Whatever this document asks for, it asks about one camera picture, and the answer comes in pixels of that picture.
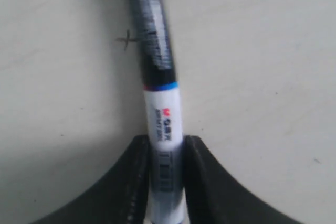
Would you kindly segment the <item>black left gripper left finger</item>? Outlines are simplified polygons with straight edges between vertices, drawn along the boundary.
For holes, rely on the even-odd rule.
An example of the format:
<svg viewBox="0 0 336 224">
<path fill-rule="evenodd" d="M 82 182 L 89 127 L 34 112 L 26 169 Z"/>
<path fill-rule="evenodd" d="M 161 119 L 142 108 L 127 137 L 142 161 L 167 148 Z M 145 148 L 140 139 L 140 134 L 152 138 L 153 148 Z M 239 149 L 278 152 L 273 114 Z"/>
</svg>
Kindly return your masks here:
<svg viewBox="0 0 336 224">
<path fill-rule="evenodd" d="M 149 194 L 150 144 L 135 136 L 94 185 L 36 223 L 144 223 Z"/>
</svg>

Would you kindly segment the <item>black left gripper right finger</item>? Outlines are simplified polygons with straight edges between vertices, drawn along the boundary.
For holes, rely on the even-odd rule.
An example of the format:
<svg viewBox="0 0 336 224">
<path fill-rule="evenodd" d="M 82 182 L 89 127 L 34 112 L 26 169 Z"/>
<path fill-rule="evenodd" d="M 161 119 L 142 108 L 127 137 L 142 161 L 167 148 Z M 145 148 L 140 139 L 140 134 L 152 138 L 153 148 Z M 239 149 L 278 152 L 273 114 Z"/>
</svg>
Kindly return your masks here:
<svg viewBox="0 0 336 224">
<path fill-rule="evenodd" d="M 241 185 L 196 135 L 184 140 L 183 184 L 190 223 L 297 223 Z"/>
</svg>

